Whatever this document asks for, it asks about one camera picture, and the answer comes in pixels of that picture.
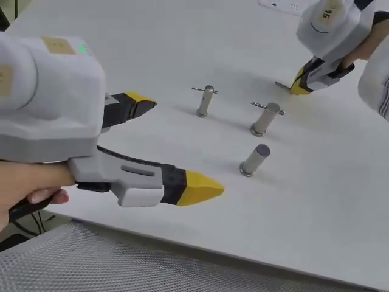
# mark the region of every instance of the green led light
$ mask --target green led light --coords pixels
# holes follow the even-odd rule
[[[85,47],[84,47],[82,44],[78,46],[78,50],[79,50],[81,53],[86,53]]]

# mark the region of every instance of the sleeve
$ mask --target sleeve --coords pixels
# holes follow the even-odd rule
[[[389,36],[371,55],[359,80],[360,98],[389,121]]]

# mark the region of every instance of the hand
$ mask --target hand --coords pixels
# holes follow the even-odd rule
[[[52,203],[68,201],[62,186],[75,184],[74,178],[65,163],[19,164],[0,162],[0,231],[8,224],[8,211],[26,198],[36,204],[53,193]]]
[[[356,60],[370,59],[371,54],[378,48],[389,35],[389,21],[385,20],[373,26],[369,36],[355,50],[348,54],[342,61],[344,68],[353,64]]]

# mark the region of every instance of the gray gripper handle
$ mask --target gray gripper handle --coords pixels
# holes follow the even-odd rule
[[[77,182],[110,183],[122,207],[152,207],[164,196],[162,169],[96,151],[95,155],[72,158],[69,169]]]

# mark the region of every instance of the person's arm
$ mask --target person's arm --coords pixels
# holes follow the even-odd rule
[[[356,60],[366,60],[359,80],[360,98],[389,121],[389,12],[377,12],[369,37],[343,59],[346,68]]]

